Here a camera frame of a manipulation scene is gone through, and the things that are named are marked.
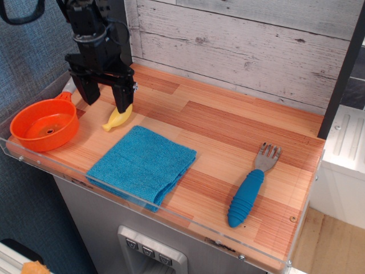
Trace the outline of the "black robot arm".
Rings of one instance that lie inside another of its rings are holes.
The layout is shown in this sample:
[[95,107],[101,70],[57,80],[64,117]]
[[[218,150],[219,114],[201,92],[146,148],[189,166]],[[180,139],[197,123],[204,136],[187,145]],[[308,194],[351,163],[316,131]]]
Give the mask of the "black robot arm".
[[65,60],[83,100],[95,103],[103,84],[112,88],[117,111],[126,112],[137,84],[125,19],[112,17],[107,1],[58,1],[58,5],[78,45],[79,53],[67,54]]

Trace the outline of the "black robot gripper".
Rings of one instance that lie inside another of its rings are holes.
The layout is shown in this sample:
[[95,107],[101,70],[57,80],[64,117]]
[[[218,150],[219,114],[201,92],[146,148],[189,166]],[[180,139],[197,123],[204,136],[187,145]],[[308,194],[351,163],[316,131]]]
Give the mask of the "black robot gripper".
[[126,112],[138,89],[134,71],[120,57],[120,47],[108,39],[99,44],[78,43],[79,52],[67,54],[65,60],[82,99],[94,104],[100,97],[99,85],[112,87],[118,113]]

